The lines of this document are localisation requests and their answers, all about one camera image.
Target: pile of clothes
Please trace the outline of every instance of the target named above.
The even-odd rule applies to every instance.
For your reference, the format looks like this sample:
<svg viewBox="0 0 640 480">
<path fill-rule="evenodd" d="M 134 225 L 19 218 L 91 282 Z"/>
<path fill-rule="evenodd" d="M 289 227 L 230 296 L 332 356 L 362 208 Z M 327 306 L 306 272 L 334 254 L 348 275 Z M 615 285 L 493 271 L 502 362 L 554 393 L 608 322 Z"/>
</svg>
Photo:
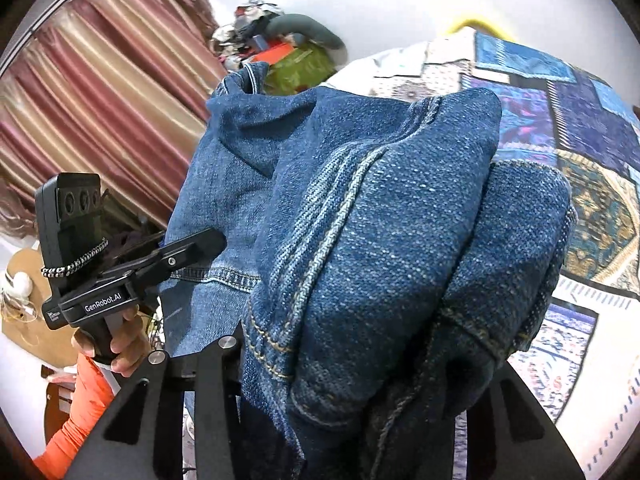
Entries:
<svg viewBox="0 0 640 480">
<path fill-rule="evenodd" d="M 415 478 L 436 467 L 440 423 L 540 328 L 570 187 L 555 168 L 492 162 L 489 90 L 266 96 L 267 70 L 246 65 L 207 102 L 166 241 L 215 228 L 227 247 L 161 285 L 167 350 L 242 321 L 251 478 Z"/>
<path fill-rule="evenodd" d="M 245 61 L 283 42 L 299 47 L 311 40 L 329 49 L 342 48 L 342 40 L 304 14 L 285 14 L 275 4 L 249 0 L 238 6 L 233 23 L 219 27 L 212 49 L 227 70 L 239 70 Z"/>
</svg>

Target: hand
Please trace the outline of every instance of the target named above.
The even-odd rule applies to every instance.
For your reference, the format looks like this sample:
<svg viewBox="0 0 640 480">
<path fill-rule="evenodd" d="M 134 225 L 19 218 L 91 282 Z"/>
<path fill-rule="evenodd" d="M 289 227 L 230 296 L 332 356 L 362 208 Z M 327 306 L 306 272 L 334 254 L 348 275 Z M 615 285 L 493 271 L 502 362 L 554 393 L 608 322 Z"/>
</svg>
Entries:
<svg viewBox="0 0 640 480">
<path fill-rule="evenodd" d="M 122 312 L 124 322 L 113 334 L 111 351 L 118 356 L 111 362 L 111 370 L 131 377 L 142 360 L 151 352 L 151 344 L 143 330 L 142 318 L 138 307 L 134 306 Z M 91 340 L 79 330 L 71 338 L 71 345 L 87 357 L 95 357 L 95 348 Z"/>
</svg>

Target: blue patchwork fabric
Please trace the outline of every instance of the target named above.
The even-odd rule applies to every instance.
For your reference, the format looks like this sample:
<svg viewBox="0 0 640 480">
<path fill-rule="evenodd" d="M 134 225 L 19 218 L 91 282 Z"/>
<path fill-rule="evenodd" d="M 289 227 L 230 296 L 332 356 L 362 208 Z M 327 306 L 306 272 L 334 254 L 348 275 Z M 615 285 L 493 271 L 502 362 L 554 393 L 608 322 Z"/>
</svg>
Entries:
<svg viewBox="0 0 640 480">
<path fill-rule="evenodd" d="M 529 78 L 575 82 L 567 63 L 528 46 L 476 32 L 476 66 Z"/>
<path fill-rule="evenodd" d="M 598 99 L 600 99 L 600 104 L 605 110 L 622 117 L 625 121 L 640 129 L 640 121 L 636 117 L 636 114 L 622 99 L 620 99 L 620 96 L 614 92 L 613 88 L 593 79 L 591 79 L 591 83 L 596 89 L 596 94 L 598 95 Z"/>
<path fill-rule="evenodd" d="M 575 84 L 549 83 L 558 148 L 586 156 L 623 176 L 628 176 L 627 164 L 640 171 L 640 144 L 629 122 L 600 105 L 586 74 L 577 70 L 575 76 Z"/>
<path fill-rule="evenodd" d="M 517 88 L 467 75 L 462 76 L 462 88 L 487 88 L 500 99 L 500 148 L 512 142 L 548 148 L 556 146 L 546 92 Z"/>
</svg>

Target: orange sleeve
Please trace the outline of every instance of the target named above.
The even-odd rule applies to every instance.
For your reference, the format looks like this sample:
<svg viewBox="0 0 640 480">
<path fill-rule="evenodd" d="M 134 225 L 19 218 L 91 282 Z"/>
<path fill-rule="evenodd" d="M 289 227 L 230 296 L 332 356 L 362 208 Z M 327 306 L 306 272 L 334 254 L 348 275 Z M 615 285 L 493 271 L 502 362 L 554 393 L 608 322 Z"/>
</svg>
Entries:
<svg viewBox="0 0 640 480">
<path fill-rule="evenodd" d="M 44 453 L 34 460 L 48 480 L 60 480 L 95 423 L 113 400 L 113 392 L 94 362 L 78 356 L 76 392 L 69 420 L 53 436 Z"/>
</svg>

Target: pink striped curtain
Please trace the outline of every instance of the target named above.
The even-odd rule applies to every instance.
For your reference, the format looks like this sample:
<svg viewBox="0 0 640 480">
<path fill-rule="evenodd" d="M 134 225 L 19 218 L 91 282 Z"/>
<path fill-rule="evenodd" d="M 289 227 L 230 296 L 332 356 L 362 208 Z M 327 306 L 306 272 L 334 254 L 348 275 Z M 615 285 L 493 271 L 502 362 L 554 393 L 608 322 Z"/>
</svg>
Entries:
<svg viewBox="0 0 640 480">
<path fill-rule="evenodd" d="M 225 75 L 207 47 L 215 26 L 206 0 L 57 10 L 0 79 L 0 193 L 23 206 L 13 227 L 0 216 L 0 231 L 15 236 L 15 216 L 32 214 L 35 189 L 60 171 L 100 174 L 165 226 L 206 127 L 205 100 Z"/>
</svg>

